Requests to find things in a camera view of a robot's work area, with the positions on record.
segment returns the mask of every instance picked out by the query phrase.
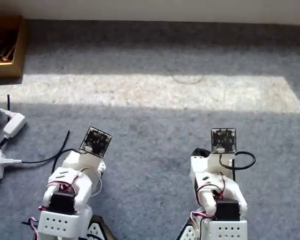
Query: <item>white plastic bracket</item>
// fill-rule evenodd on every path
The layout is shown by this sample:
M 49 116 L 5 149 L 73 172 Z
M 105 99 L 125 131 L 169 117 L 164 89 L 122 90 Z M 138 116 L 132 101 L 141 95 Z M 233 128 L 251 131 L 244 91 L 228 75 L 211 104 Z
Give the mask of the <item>white plastic bracket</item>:
M 200 240 L 248 240 L 247 221 L 202 221 Z

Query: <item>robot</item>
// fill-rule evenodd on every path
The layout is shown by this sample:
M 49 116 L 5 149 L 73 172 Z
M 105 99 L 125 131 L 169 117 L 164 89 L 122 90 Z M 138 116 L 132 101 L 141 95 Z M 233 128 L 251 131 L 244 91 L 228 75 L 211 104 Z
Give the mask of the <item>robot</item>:
M 62 166 L 48 179 L 38 225 L 34 225 L 34 218 L 28 221 L 34 240 L 116 240 L 102 217 L 94 216 L 87 204 L 102 188 L 103 156 L 111 139 L 111 135 L 90 127 L 80 149 L 70 149 Z
M 252 162 L 235 167 L 235 157 Z M 247 202 L 236 183 L 236 170 L 252 167 L 255 156 L 237 151 L 235 128 L 213 128 L 211 151 L 197 148 L 190 159 L 190 179 L 200 207 L 190 213 L 177 240 L 248 240 Z

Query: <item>gray carpet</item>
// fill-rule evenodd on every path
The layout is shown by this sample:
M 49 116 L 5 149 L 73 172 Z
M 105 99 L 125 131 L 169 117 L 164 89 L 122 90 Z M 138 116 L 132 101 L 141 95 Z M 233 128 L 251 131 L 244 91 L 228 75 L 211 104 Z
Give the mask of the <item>gray carpet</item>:
M 23 78 L 0 81 L 0 105 L 10 94 L 11 109 L 28 122 L 4 150 L 9 158 L 50 157 L 67 130 L 74 148 L 89 126 L 108 132 L 103 190 L 89 200 L 94 213 L 119 240 L 174 240 L 197 207 L 191 152 L 210 147 L 211 128 L 235 127 L 238 150 L 257 157 L 237 173 L 249 239 L 300 240 L 300 27 L 29 25 Z M 6 169 L 0 240 L 32 239 L 20 222 L 39 217 L 51 167 Z

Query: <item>circuit board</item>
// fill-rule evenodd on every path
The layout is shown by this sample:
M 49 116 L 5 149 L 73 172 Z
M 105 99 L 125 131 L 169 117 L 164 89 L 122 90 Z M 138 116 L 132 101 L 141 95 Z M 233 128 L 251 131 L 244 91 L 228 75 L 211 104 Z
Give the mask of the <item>circuit board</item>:
M 212 128 L 211 129 L 212 153 L 231 154 L 237 151 L 235 128 Z
M 91 126 L 81 143 L 80 149 L 102 159 L 111 139 L 110 134 Z

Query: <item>white wall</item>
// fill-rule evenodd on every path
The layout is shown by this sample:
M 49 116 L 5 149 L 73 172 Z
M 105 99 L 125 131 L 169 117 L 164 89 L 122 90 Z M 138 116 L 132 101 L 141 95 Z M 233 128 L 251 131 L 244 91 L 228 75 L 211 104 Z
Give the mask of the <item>white wall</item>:
M 0 0 L 28 19 L 300 25 L 300 0 Z

